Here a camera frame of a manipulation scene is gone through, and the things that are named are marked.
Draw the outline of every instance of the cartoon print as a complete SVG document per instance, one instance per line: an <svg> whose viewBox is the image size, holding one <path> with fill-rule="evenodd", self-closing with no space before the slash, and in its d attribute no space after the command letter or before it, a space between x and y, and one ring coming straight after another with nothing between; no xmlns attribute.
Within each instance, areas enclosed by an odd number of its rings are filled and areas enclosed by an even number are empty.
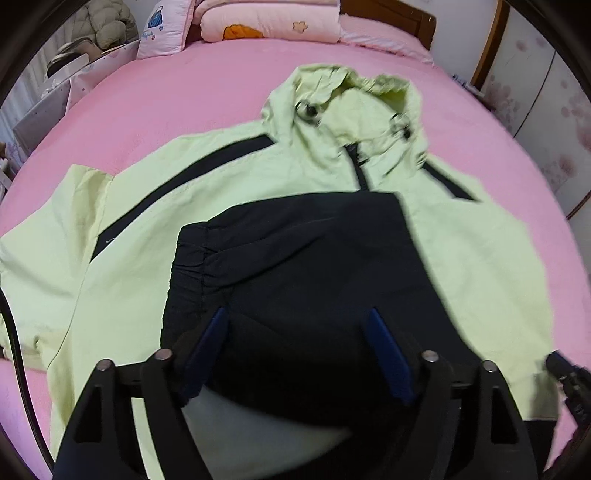
<svg viewBox="0 0 591 480"><path fill-rule="evenodd" d="M234 24L223 31L224 40L237 40L239 38L265 38L261 32L246 25Z"/></svg>
<svg viewBox="0 0 591 480"><path fill-rule="evenodd" d="M298 32L298 33L303 33L305 32L305 30L308 28L308 25L306 25L306 22L294 22L294 31Z"/></svg>
<svg viewBox="0 0 591 480"><path fill-rule="evenodd" d="M164 7L160 5L156 11L152 14L150 21L148 22L148 28L155 28L162 24L162 9Z"/></svg>

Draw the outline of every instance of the bed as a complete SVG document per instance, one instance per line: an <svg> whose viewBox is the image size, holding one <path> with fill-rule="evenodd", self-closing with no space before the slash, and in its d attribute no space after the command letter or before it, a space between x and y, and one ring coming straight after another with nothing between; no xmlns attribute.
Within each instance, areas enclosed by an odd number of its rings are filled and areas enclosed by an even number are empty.
<svg viewBox="0 0 591 480"><path fill-rule="evenodd" d="M436 27L433 16L394 0L343 0L342 11L388 22L427 48ZM310 63L345 64L363 76L388 73L412 80L423 96L422 122L430 151L479 178L496 202L527 225L546 267L556 348L577 363L591 365L586 273L542 175L496 119L444 71L391 53L257 39L193 43L172 56L132 61L81 99L33 152L0 205L0 235L37 210L71 164L118 174L179 135L254 120L273 88L296 67ZM48 438L51 401L44 375L31 371L29 380ZM0 361L0 385L8 405L0 410L0 422L34 473L48 479L7 361ZM563 415L555 450L564 446L572 430L570 417Z"/></svg>

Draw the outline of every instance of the black stripe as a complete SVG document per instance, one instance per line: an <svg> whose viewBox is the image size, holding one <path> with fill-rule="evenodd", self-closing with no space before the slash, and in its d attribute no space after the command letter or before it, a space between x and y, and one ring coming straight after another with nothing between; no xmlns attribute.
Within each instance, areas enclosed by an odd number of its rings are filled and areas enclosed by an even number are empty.
<svg viewBox="0 0 591 480"><path fill-rule="evenodd" d="M240 140L230 145L226 145L219 150L201 158L185 168L181 173L175 175L166 183L162 184L156 190L144 197L135 207L124 214L121 218L109 225L98 237L96 241L95 251L92 253L92 258L100 254L117 236L129 226L142 212L147 210L153 203L160 200L167 193L172 192L181 185L199 178L206 173L215 170L222 165L244 157L248 154L263 150L264 148L274 145L274 141L267 135L259 135L258 137Z"/></svg>
<svg viewBox="0 0 591 480"><path fill-rule="evenodd" d="M473 202L476 199L470 195L466 190L460 187L457 183L454 183L452 179L447 178L443 173L437 170L433 165L429 162L425 162L423 165L423 170L428 172L435 180L439 181L443 186L451 193L454 197L464 199L464 200L471 200Z"/></svg>
<svg viewBox="0 0 591 480"><path fill-rule="evenodd" d="M353 162L353 168L355 169L355 174L357 175L357 181L359 182L359 189L360 190L369 190L368 179L361 168L362 163L359 161L359 144L353 143L351 145L346 145L345 150L349 154L349 158L351 162Z"/></svg>

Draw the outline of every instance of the white wall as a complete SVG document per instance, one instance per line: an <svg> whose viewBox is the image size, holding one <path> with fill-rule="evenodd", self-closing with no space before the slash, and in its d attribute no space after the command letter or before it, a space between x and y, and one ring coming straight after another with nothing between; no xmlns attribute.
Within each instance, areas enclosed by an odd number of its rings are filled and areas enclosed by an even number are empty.
<svg viewBox="0 0 591 480"><path fill-rule="evenodd" d="M141 35L142 30L148 22L148 16L152 13L152 9L156 6L158 0L124 0L124 2L134 15L139 34Z"/></svg>
<svg viewBox="0 0 591 480"><path fill-rule="evenodd" d="M495 19L497 0L403 0L437 18L431 53L448 72L470 81Z"/></svg>

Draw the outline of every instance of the black cable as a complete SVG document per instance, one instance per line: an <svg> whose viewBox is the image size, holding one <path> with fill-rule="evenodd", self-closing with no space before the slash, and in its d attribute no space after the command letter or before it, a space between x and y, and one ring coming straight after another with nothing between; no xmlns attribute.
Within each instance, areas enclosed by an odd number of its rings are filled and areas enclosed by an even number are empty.
<svg viewBox="0 0 591 480"><path fill-rule="evenodd" d="M49 451L49 448L45 443L45 439L43 438L41 427L39 426L37 416L35 415L33 402L31 401L31 393L29 392L27 376L25 375L25 365L22 361L21 345L18 341L17 326L14 323L14 318L12 316L10 306L8 305L8 300L4 296L4 292L1 288L0 314L2 315L2 318L4 318L4 323L6 324L8 340L10 341L10 348L12 351L12 361L14 363L14 370L17 374L18 389L21 392L22 404L25 407L25 413L27 414L31 431L33 432L33 436L35 437L35 441L37 442L37 446L39 447L41 455L43 455L45 463L49 467L49 470L53 471L53 457L51 456L51 452Z"/></svg>

